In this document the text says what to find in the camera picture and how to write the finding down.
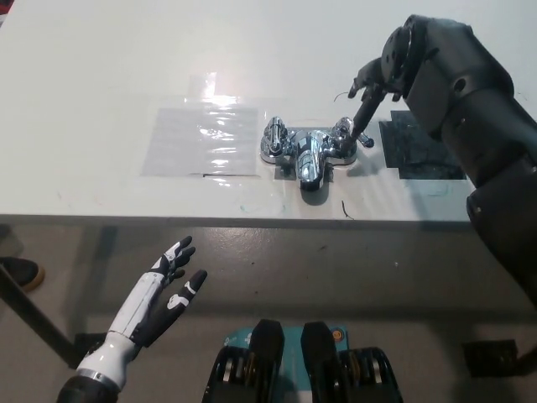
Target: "gray floor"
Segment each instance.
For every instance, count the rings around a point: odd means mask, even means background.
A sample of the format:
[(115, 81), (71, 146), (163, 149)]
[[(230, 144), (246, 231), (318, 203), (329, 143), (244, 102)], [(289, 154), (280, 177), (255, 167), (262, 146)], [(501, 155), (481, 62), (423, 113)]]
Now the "gray floor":
[[(524, 294), (468, 231), (18, 226), (47, 269), (33, 300), (67, 334), (106, 330), (133, 283), (186, 234), (209, 280), (189, 311), (130, 365), (127, 402), (197, 402), (227, 333), (261, 317), (346, 325), (379, 346), (408, 402), (533, 402), (537, 376), (470, 380), (460, 344), (537, 343)], [(54, 401), (71, 371), (0, 305), (0, 401)]]

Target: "robotic arm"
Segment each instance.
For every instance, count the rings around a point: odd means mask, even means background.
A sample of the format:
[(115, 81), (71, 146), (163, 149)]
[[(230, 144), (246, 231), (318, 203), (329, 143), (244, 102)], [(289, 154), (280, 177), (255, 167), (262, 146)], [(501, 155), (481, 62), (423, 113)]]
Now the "robotic arm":
[(195, 248), (186, 248), (187, 237), (173, 245), (140, 277), (108, 329), (104, 343), (90, 351), (58, 396), (59, 403), (108, 403), (126, 381), (127, 364), (142, 347), (149, 347), (185, 311), (201, 288), (207, 272), (196, 272), (167, 304), (155, 307), (159, 295), (185, 274), (180, 267), (190, 261)]
[(473, 227), (537, 306), (537, 123), (514, 100), (508, 72), (470, 26), (413, 15), (358, 72), (348, 96), (363, 88), (351, 141), (387, 94), (402, 97), (459, 160), (476, 187), (467, 198)]

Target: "chrome faucet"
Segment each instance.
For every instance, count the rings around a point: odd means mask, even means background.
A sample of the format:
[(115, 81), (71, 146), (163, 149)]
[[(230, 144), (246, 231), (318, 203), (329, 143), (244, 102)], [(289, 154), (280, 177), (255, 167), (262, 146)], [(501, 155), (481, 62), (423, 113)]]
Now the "chrome faucet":
[[(274, 117), (261, 139), (261, 158), (280, 166), (294, 163), (300, 189), (316, 191), (326, 164), (349, 165), (356, 160), (353, 124), (350, 118), (341, 118), (333, 128), (286, 128), (281, 118)], [(365, 147), (373, 146), (365, 134), (359, 140)]]

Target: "plastic sheet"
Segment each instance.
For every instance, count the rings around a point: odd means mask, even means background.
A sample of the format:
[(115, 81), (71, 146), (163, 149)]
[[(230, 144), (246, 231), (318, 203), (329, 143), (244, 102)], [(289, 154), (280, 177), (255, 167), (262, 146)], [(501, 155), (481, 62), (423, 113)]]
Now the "plastic sheet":
[(142, 175), (255, 175), (258, 109), (235, 97), (160, 108)]

